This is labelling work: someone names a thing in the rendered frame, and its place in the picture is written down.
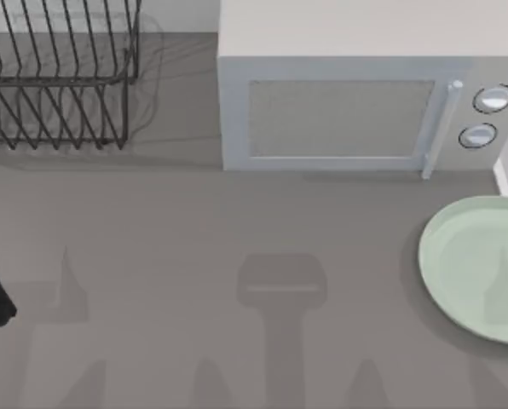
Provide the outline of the microwave oven door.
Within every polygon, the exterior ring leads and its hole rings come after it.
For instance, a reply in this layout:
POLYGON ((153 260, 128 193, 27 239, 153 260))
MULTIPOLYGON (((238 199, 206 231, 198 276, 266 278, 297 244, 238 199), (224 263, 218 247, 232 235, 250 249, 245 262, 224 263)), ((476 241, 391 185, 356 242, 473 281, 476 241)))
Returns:
POLYGON ((470 62, 220 56, 225 170, 419 171, 470 62))

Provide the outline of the pale microwave oven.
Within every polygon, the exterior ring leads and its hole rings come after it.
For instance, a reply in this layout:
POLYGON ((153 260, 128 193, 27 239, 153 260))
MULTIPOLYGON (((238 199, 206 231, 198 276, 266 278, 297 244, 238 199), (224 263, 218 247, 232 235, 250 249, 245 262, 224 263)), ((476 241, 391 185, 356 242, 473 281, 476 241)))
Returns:
POLYGON ((508 0, 222 0, 220 56, 453 57, 470 62, 434 170, 491 170, 508 140, 508 107, 483 114, 473 98, 508 85, 508 0), (489 123, 481 149, 458 141, 489 123))

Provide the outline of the pale green plate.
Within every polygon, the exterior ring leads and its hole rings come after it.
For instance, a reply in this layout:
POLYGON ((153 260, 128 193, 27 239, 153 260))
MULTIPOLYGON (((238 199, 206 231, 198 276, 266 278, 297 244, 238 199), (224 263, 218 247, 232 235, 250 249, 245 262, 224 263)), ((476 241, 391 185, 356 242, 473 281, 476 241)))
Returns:
POLYGON ((508 197, 469 197, 437 211, 420 235, 418 265, 454 324, 508 344, 508 197))

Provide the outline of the small round microwave knob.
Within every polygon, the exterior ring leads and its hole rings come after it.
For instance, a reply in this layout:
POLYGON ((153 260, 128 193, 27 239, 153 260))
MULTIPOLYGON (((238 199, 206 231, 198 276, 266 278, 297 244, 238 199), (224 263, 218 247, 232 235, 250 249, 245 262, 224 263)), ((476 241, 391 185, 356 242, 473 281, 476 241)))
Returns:
POLYGON ((498 136, 497 128, 489 123, 464 128, 458 137, 459 144, 465 149, 481 149, 490 145, 498 136))

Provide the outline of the large round microwave knob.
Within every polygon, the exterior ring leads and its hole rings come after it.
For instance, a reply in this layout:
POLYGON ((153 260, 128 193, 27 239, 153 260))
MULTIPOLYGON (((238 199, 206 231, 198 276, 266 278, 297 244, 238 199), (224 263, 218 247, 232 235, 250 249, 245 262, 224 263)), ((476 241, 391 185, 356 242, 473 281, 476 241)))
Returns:
POLYGON ((472 104, 478 112, 487 115, 505 110, 508 107, 508 85, 498 84, 480 89, 472 104))

